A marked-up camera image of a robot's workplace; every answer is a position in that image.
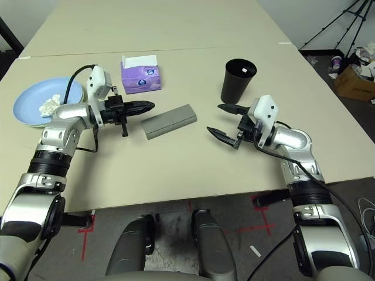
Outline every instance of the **black cup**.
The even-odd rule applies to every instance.
[[[234,59],[227,62],[225,69],[221,100],[225,104],[236,104],[250,80],[257,74],[257,68],[248,60]]]

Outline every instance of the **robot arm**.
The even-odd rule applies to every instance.
[[[341,213],[332,203],[330,193],[321,186],[324,178],[312,155],[309,135],[297,129],[275,127],[278,108],[269,95],[255,100],[249,108],[233,104],[222,104],[219,108],[243,117],[237,139],[207,127],[218,140],[235,149],[242,141],[252,142],[258,150],[283,158],[281,169],[298,226],[294,247],[301,273],[317,278],[319,272],[332,266],[358,269],[358,255]],[[298,162],[315,180],[301,170]]]
[[[99,101],[110,88],[109,75],[95,66],[87,81],[88,103],[58,107],[44,128],[28,172],[21,176],[2,218],[1,281],[24,280],[59,232],[65,206],[60,193],[82,131],[94,128],[95,133],[104,124],[114,123],[121,124],[122,135],[127,136],[127,117],[155,106],[146,101],[123,102],[120,95]]]

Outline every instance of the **table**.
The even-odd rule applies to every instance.
[[[21,56],[265,46],[288,41],[255,0],[63,0]]]
[[[250,144],[239,150],[217,141],[206,126],[235,136],[239,116],[216,107],[225,62],[243,57],[258,73],[241,105],[271,94],[280,111],[277,119],[310,134],[313,154],[328,183],[374,176],[374,143],[293,45],[256,44],[246,47],[129,52],[126,56],[156,54],[163,89],[125,95],[119,53],[80,54],[17,59],[0,82],[0,210],[6,206],[19,177],[28,169],[41,129],[21,124],[12,116],[16,97],[40,80],[70,76],[85,64],[97,63],[112,76],[127,101],[155,103],[152,111],[128,118],[129,137],[120,126],[99,131],[96,154],[77,151],[67,174],[63,196],[66,211],[115,207],[223,194],[285,188],[280,161]],[[77,80],[85,85],[88,73]],[[147,140],[140,121],[190,104],[197,122]],[[81,147],[94,147],[91,130]]]

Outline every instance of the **light blue plate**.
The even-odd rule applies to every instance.
[[[41,117],[41,107],[53,95],[60,95],[60,104],[63,103],[66,87],[70,77],[59,77],[43,80],[26,89],[15,101],[13,114],[15,118],[30,126],[45,126],[51,121],[51,116]],[[71,84],[68,104],[76,104],[83,99],[82,86],[74,80]]]

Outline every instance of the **gray block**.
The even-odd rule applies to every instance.
[[[153,139],[195,121],[197,121],[197,115],[193,108],[187,104],[143,120],[141,124],[147,139]]]

